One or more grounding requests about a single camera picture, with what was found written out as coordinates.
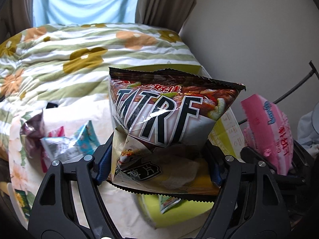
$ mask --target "sheer curtain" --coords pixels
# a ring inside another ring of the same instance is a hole
[[[33,0],[33,26],[133,23],[137,0]]]

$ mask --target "curtain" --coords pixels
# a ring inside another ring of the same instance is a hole
[[[134,23],[137,0],[33,0],[33,25]]]
[[[195,0],[138,0],[135,23],[179,32]]]
[[[4,21],[10,35],[31,28],[33,0],[7,0],[0,12],[1,20]]]

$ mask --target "brown curtain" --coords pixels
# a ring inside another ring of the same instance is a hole
[[[138,0],[135,23],[179,32],[195,0]]]
[[[33,0],[7,0],[0,12],[0,18],[13,36],[24,29],[33,27]]]

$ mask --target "blue gripper pad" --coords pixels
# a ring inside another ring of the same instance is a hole
[[[98,165],[98,175],[96,181],[100,185],[103,181],[107,180],[107,177],[111,171],[111,159],[112,159],[112,143],[106,149],[103,158]]]

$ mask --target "black label on bag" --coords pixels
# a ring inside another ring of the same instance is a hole
[[[151,161],[124,170],[119,168],[119,164],[119,161],[117,161],[114,175],[125,180],[146,181],[162,173],[160,167],[156,164],[153,164]]]

